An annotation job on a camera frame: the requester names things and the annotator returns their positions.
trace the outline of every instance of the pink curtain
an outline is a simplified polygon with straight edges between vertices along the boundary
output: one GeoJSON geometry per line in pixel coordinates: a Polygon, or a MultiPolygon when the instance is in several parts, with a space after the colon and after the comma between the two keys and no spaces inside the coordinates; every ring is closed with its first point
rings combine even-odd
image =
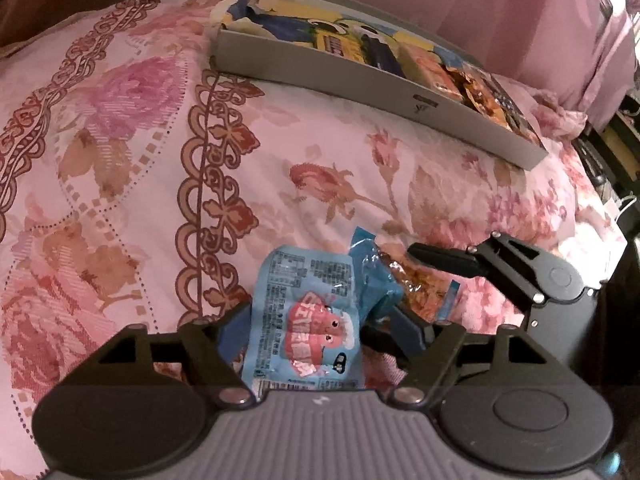
{"type": "Polygon", "coordinates": [[[464,48],[492,72],[558,95],[601,129],[633,85],[624,9],[600,0],[360,0],[464,48]]]}

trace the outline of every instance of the floral bedsheet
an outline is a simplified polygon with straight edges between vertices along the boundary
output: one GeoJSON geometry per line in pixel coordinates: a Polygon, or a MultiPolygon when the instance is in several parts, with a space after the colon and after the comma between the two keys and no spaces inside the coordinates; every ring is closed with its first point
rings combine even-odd
{"type": "MultiPolygon", "coordinates": [[[[568,142],[584,116],[553,96],[505,81],[550,152],[527,173],[386,112],[217,72],[218,1],[127,0],[0,62],[1,479],[46,470],[31,415],[87,354],[132,322],[223,315],[281,244],[343,253],[361,226],[393,253],[499,229],[593,285],[622,253],[568,142]]],[[[492,332],[519,316],[477,279],[451,318],[492,332]]],[[[398,379],[366,358],[370,384],[398,379]]]]}

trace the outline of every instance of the screw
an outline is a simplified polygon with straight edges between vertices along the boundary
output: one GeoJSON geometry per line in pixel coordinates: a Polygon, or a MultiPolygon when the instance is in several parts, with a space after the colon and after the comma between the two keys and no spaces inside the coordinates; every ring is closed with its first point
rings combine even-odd
{"type": "Polygon", "coordinates": [[[242,406],[251,400],[251,393],[244,388],[225,388],[220,392],[219,397],[225,404],[242,406]]]}
{"type": "Polygon", "coordinates": [[[404,386],[394,391],[394,399],[402,404],[418,404],[424,400],[424,392],[404,386]]]}

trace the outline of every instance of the teal wrapper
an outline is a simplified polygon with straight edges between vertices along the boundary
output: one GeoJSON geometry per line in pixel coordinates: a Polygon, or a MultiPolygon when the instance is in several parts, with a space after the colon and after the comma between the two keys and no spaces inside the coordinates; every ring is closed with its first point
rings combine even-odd
{"type": "Polygon", "coordinates": [[[353,259],[356,306],[361,324],[367,318],[377,321],[388,316],[391,308],[404,295],[402,287],[380,260],[375,238],[374,234],[356,227],[349,248],[349,256],[353,259]]]}

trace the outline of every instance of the box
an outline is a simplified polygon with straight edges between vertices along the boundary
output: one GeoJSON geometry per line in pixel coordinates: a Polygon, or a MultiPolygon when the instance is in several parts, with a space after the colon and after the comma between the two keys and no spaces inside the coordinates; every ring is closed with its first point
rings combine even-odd
{"type": "Polygon", "coordinates": [[[480,63],[433,34],[353,0],[233,1],[212,12],[225,24],[213,45],[222,72],[361,102],[524,170],[547,155],[480,63]]]}

